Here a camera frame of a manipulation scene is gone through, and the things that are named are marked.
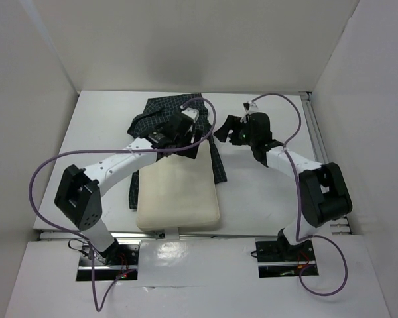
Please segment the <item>dark checkered pillowcase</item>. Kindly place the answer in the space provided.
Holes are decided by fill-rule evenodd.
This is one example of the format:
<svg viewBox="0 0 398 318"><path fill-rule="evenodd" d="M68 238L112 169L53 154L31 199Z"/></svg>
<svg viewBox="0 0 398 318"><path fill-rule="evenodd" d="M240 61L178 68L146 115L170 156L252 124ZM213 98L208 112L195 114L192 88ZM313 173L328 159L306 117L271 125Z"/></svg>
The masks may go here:
<svg viewBox="0 0 398 318"><path fill-rule="evenodd" d="M187 119L182 119L182 106L191 107L199 112L198 119L193 128L187 127ZM182 95L172 95L166 97L156 97L147 100L143 112L136 115L131 121L127 134L133 138L152 136L158 134L158 138L163 137L163 142L158 142L164 148L182 148L199 141L212 129L212 124L208 120L208 110L204 104L201 93L191 93ZM227 175L218 152L217 146L212 135L208 136L210 146L210 157L214 183L226 182ZM129 188L129 208L137 210L139 201L139 178L140 172L137 170L131 177Z"/></svg>

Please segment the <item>cream white pillow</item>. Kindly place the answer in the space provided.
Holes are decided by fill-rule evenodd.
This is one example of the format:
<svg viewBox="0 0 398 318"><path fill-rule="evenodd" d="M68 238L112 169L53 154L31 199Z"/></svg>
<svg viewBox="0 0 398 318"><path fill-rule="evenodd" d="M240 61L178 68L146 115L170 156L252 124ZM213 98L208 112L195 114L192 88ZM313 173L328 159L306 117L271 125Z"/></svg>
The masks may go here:
<svg viewBox="0 0 398 318"><path fill-rule="evenodd" d="M219 220L208 141L195 159L172 155L140 169L136 225L142 231L207 229Z"/></svg>

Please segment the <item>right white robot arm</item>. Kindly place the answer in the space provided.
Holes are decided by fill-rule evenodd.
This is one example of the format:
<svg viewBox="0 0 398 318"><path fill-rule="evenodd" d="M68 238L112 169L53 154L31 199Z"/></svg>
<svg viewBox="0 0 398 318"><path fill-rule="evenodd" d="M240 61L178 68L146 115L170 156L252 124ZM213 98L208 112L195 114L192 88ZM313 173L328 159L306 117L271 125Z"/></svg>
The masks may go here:
<svg viewBox="0 0 398 318"><path fill-rule="evenodd" d="M281 229L270 253L292 260L329 221L352 211L352 200L342 171L336 163L309 160L283 147L274 139L269 116L256 112L244 117L229 115L214 133L220 142L249 146L254 159L294 179L299 212L293 223Z"/></svg>

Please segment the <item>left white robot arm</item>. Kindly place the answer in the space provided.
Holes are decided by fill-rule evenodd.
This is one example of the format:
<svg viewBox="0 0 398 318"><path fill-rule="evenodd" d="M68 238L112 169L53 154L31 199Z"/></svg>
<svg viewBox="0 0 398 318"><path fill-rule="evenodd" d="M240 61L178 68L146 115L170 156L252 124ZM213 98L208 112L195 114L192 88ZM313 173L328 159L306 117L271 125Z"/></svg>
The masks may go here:
<svg viewBox="0 0 398 318"><path fill-rule="evenodd" d="M87 237L95 258L102 264L111 264L121 252L116 238L101 219L102 197L131 174L170 156L171 150L198 142L202 138L202 131L195 131L198 119L199 112L195 109L177 111L167 122L142 133L124 153L85 168L73 164L64 170L55 206Z"/></svg>

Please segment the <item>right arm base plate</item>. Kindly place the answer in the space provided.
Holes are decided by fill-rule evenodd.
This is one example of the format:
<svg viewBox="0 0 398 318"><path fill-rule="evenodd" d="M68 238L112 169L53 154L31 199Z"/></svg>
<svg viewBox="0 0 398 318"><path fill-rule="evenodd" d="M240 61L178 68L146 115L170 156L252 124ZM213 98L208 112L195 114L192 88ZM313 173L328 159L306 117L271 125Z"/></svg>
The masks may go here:
<svg viewBox="0 0 398 318"><path fill-rule="evenodd" d="M260 278L286 278L299 276L318 276L318 266L314 247L308 240L293 246L288 250L282 249L276 240L258 240L255 250L250 256L257 261Z"/></svg>

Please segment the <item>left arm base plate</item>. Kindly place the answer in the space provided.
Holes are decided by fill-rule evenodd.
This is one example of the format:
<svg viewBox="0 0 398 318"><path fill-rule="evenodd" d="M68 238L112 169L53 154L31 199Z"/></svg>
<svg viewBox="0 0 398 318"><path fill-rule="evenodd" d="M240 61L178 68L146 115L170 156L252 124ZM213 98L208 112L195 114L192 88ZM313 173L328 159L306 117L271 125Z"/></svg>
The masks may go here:
<svg viewBox="0 0 398 318"><path fill-rule="evenodd" d="M90 248L81 239L71 239L68 248L78 253L77 282L92 280L92 257ZM96 281L113 281L119 277L123 281L135 281L138 278L139 242L129 241L128 244L119 244L119 251L115 256L104 258L94 252L94 268Z"/></svg>

